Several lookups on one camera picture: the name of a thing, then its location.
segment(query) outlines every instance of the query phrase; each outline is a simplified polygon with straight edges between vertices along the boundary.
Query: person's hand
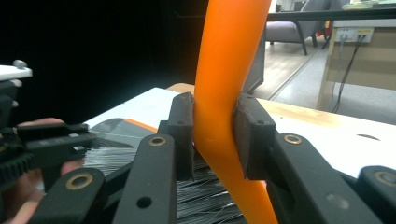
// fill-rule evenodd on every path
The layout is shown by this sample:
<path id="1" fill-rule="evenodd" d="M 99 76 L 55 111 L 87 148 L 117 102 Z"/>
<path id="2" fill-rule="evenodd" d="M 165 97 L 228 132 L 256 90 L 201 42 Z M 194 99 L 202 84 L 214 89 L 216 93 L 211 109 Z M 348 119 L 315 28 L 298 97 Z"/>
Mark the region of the person's hand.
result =
<path id="1" fill-rule="evenodd" d="M 63 123 L 60 119 L 38 119 L 21 123 L 19 126 Z M 61 169 L 61 175 L 82 167 L 81 161 L 68 161 Z M 15 185 L 3 193 L 4 209 L 7 215 L 5 223 L 26 223 L 35 212 L 39 201 L 44 196 L 37 188 L 42 182 L 40 170 L 33 170 L 24 174 Z"/>

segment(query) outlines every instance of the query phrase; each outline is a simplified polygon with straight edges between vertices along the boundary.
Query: power outlet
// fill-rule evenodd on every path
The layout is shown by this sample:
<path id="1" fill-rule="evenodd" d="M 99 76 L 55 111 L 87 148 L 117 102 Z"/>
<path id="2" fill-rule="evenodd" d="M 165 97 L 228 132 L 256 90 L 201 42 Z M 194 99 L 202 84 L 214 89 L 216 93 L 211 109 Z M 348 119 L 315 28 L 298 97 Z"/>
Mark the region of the power outlet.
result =
<path id="1" fill-rule="evenodd" d="M 338 28 L 335 36 L 335 42 L 342 42 L 342 41 L 354 42 L 356 41 L 354 40 L 355 34 L 356 34 L 355 28 L 348 28 L 348 27 Z"/>
<path id="2" fill-rule="evenodd" d="M 370 43 L 371 38 L 373 36 L 374 28 L 357 28 L 356 29 L 356 41 L 358 41 L 359 35 L 365 35 L 362 42 L 363 43 Z"/>
<path id="3" fill-rule="evenodd" d="M 336 31 L 335 42 L 357 42 L 359 35 L 365 35 L 362 43 L 369 43 L 374 32 L 373 27 L 343 27 Z"/>

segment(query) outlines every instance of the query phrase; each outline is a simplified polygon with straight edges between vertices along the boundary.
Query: orange hose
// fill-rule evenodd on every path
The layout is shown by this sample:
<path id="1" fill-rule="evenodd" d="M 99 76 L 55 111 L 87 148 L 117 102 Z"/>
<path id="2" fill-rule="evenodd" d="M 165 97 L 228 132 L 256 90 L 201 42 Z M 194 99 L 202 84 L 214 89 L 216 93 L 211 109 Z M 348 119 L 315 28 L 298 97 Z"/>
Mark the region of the orange hose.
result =
<path id="1" fill-rule="evenodd" d="M 195 80 L 194 144 L 249 223 L 277 223 L 265 183 L 244 179 L 232 131 L 270 4 L 209 1 Z"/>

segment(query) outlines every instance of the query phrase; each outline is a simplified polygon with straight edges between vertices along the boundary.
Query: chair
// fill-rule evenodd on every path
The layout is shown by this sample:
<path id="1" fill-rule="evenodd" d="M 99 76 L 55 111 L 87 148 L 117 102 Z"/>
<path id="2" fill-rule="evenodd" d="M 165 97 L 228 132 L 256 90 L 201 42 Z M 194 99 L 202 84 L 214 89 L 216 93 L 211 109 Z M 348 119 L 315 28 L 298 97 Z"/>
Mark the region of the chair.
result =
<path id="1" fill-rule="evenodd" d="M 330 9 L 331 0 L 307 0 L 301 11 L 323 11 Z M 311 36 L 314 47 L 318 46 L 316 32 L 324 30 L 326 21 L 268 21 L 265 28 L 265 41 L 284 43 L 301 43 L 304 55 L 306 51 L 305 40 Z"/>
<path id="2" fill-rule="evenodd" d="M 330 11 L 341 11 L 341 10 L 343 10 L 343 5 L 349 4 L 349 2 L 350 2 L 350 0 L 331 0 L 330 1 Z M 331 32 L 322 47 L 323 49 L 325 49 L 327 47 L 327 45 L 330 42 L 330 39 L 332 38 L 332 23 L 333 23 L 333 21 L 330 22 Z"/>

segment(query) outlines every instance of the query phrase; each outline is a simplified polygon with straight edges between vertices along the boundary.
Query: dark background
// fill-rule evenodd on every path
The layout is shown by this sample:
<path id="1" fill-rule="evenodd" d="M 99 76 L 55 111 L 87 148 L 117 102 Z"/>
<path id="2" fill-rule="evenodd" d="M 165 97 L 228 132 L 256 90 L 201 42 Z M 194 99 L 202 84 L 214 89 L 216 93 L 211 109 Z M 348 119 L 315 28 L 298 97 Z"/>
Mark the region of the dark background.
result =
<path id="1" fill-rule="evenodd" d="M 151 88 L 194 84 L 207 3 L 1 1 L 0 64 L 18 59 L 33 70 L 9 125 L 80 123 Z"/>

